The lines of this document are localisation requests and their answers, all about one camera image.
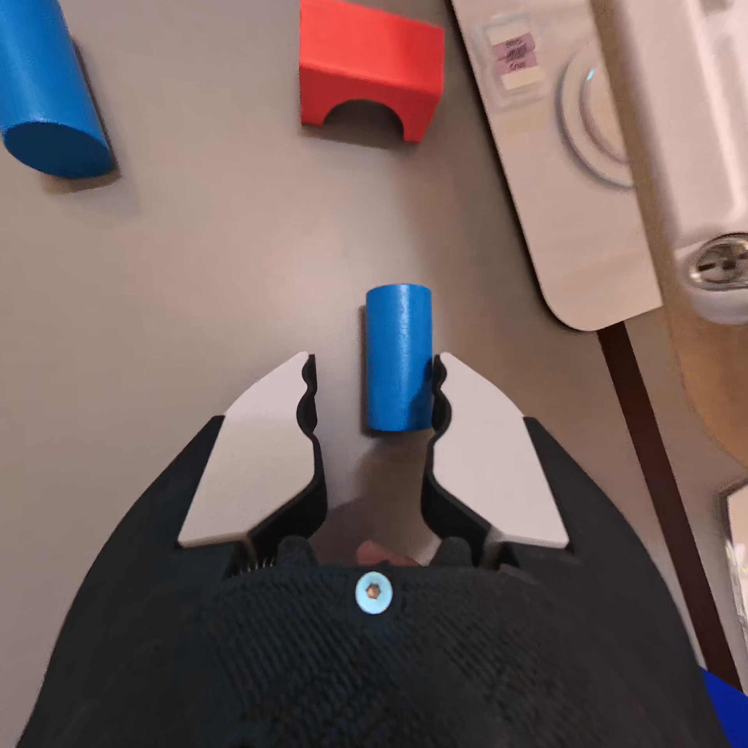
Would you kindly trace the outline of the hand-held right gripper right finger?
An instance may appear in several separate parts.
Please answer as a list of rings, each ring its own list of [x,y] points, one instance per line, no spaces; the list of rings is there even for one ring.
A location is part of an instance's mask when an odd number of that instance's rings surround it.
[[[420,504],[427,527],[465,542],[473,566],[507,543],[566,549],[568,531],[518,406],[451,353],[435,357],[432,385]]]

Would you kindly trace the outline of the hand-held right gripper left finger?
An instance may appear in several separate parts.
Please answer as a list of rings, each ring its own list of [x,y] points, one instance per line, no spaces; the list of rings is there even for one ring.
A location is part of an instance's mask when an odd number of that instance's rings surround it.
[[[253,383],[225,411],[178,542],[240,542],[276,550],[312,537],[328,510],[315,430],[316,358],[302,351]]]

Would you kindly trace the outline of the blue cylinder block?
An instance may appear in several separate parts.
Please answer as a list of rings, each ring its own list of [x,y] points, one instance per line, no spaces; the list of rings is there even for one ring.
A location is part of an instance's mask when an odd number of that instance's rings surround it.
[[[369,290],[365,306],[367,425],[416,432],[432,424],[432,292],[417,284]]]
[[[90,179],[115,166],[56,1],[1,2],[1,129],[7,152],[40,173]]]

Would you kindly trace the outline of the wooden stand board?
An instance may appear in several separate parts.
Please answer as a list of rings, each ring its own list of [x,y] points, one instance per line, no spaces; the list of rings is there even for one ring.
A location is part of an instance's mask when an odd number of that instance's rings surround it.
[[[747,466],[747,327],[704,320],[681,296],[665,301],[688,399],[706,430]]]

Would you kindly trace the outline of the white stand base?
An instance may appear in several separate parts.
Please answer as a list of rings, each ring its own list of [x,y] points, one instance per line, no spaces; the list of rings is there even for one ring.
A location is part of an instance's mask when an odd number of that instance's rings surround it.
[[[542,295],[593,332],[662,306],[590,2],[451,2]]]

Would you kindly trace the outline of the blue plastic bin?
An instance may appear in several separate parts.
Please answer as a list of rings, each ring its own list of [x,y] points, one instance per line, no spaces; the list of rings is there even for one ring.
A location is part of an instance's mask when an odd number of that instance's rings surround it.
[[[731,747],[747,747],[747,696],[701,668],[708,695]]]

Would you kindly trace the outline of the red arch block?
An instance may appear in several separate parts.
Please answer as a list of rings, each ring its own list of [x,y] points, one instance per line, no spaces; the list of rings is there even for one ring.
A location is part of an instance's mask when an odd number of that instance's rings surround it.
[[[299,11],[302,124],[370,101],[399,118],[405,142],[420,143],[444,90],[444,29],[349,2],[302,1]]]

